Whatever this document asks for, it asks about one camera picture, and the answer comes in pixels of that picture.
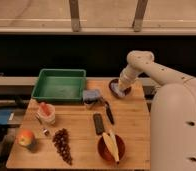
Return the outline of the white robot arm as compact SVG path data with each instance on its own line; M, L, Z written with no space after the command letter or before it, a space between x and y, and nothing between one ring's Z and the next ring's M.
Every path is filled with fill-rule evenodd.
M196 77L156 63L150 51L131 51L118 89L141 73L161 86L150 112L150 171L196 171Z

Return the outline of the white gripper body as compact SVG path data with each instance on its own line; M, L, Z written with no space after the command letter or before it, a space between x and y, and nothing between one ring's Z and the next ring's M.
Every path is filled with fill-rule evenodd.
M127 65L122 72L120 73L120 77L118 80L118 89L121 91L126 90L131 86L131 84L138 77L139 71L134 69L130 65Z

